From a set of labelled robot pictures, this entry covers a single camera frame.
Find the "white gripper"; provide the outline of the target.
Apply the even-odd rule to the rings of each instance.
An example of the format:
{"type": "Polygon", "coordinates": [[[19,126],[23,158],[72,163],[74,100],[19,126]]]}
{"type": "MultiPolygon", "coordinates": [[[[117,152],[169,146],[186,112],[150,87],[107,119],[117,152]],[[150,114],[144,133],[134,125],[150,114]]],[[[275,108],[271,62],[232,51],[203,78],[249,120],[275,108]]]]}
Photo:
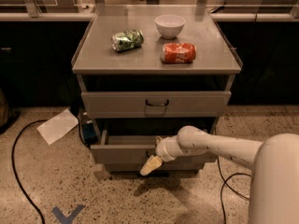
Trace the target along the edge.
{"type": "Polygon", "coordinates": [[[174,161],[178,157],[185,155],[184,149],[179,145],[175,136],[162,138],[156,137],[156,155],[150,156],[147,162],[140,170],[141,175],[148,175],[158,169],[163,161],[174,161]]]}

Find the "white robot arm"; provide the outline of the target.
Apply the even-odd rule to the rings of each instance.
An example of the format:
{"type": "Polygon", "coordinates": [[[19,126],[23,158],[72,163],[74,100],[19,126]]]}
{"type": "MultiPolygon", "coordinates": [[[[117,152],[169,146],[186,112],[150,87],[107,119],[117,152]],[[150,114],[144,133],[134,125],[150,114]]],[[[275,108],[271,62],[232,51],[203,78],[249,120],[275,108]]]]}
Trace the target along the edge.
{"type": "Polygon", "coordinates": [[[155,154],[140,170],[148,175],[178,157],[211,152],[251,170],[248,224],[299,224],[299,135],[265,141],[205,133],[185,126],[156,141],[155,154]]]}

